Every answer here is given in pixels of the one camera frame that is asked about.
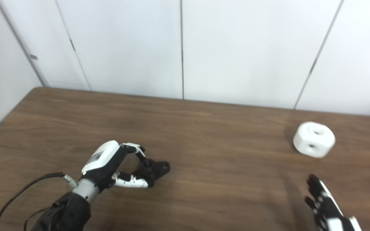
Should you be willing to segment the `white and black left hand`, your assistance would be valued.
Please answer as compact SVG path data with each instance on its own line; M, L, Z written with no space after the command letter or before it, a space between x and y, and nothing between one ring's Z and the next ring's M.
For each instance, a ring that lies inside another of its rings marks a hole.
M117 169L130 153L134 153L141 163L146 160L145 149L134 143L112 140L102 144L90 157L81 170L81 180L90 181L101 193L113 186L126 188L151 188L155 181L142 175L140 170L124 173Z

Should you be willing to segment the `white and black right hand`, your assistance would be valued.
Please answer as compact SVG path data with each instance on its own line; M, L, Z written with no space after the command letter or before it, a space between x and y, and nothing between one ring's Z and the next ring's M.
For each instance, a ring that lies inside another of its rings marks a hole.
M307 178L308 191L304 202L312 210L319 231L361 231L357 219L345 217L325 184L314 174Z

